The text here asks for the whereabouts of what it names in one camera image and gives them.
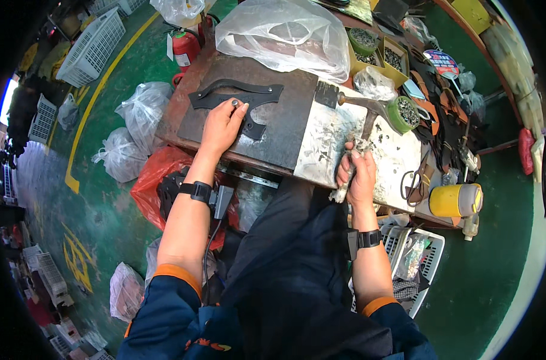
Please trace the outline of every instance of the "fire extinguisher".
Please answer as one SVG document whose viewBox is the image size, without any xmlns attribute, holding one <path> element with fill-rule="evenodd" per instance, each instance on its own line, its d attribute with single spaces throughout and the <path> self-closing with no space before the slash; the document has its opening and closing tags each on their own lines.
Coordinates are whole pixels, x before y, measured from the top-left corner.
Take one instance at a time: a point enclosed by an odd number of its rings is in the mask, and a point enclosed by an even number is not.
<svg viewBox="0 0 546 360">
<path fill-rule="evenodd" d="M 194 31 L 184 29 L 173 36 L 173 54 L 183 73 L 187 71 L 200 51 L 199 36 Z"/>
</svg>

